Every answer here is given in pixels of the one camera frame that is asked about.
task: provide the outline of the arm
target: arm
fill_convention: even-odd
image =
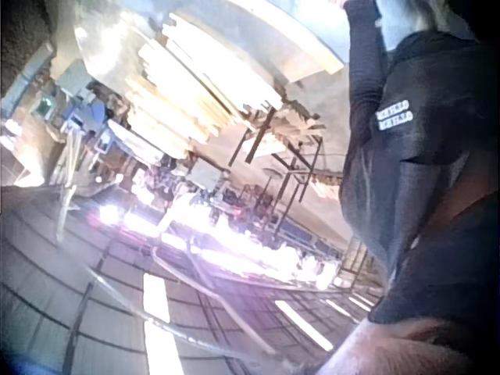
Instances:
[[[370,118],[378,110],[385,84],[386,55],[380,28],[376,26],[380,14],[375,0],[348,0],[345,11],[351,27],[350,154],[370,138]]]

